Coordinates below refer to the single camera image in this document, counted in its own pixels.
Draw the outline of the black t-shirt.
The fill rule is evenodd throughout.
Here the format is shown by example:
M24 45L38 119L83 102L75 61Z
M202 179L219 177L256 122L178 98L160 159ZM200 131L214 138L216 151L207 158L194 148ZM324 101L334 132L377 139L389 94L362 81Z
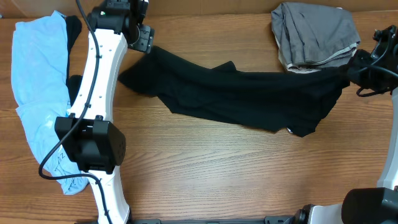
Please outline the black t-shirt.
M205 68L160 47L119 75L136 93L173 113L304 137L315 132L349 86L338 68L296 75L241 72L232 61Z

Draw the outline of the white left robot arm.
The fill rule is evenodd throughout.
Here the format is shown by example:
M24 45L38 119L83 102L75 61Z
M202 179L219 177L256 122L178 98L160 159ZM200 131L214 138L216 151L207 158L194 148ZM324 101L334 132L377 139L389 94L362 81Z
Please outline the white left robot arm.
M132 223L120 174L126 138L113 124L113 100L127 50L151 51L154 30L143 23L148 5L148 0L109 0L85 17L89 49L83 78L67 116L55 122L69 160L90 182L97 223Z

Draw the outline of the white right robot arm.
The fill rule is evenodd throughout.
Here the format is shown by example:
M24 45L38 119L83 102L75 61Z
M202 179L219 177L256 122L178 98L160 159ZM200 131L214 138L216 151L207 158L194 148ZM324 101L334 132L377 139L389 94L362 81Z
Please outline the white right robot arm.
M379 45L371 54L360 50L346 76L361 90L371 89L370 95L391 93L394 114L383 172L375 188L350 190L341 204L307 205L294 223L397 223L397 46Z

